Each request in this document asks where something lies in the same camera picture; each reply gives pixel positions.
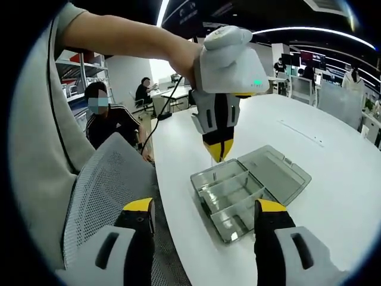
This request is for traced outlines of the person's left hand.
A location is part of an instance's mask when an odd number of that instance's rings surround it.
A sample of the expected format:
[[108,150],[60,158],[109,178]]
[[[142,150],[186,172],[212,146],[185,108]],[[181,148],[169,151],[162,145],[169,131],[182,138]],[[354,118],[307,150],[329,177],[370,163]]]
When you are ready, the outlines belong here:
[[181,76],[185,77],[192,88],[196,88],[195,60],[201,52],[198,43],[181,41],[170,56],[170,65]]

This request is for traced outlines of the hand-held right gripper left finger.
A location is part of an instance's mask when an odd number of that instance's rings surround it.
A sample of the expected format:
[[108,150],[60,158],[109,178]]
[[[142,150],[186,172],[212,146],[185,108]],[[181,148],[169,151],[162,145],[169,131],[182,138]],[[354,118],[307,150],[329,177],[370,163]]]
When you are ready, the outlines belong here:
[[64,285],[151,285],[154,234],[154,199],[127,203],[115,224],[84,243],[74,263],[57,276]]

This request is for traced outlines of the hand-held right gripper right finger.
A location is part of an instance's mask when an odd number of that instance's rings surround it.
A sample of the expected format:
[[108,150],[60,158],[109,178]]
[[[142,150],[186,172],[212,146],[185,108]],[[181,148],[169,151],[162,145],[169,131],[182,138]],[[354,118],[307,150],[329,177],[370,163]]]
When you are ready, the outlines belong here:
[[329,248],[285,206],[257,199],[254,253],[258,285],[341,285],[347,277],[331,261]]

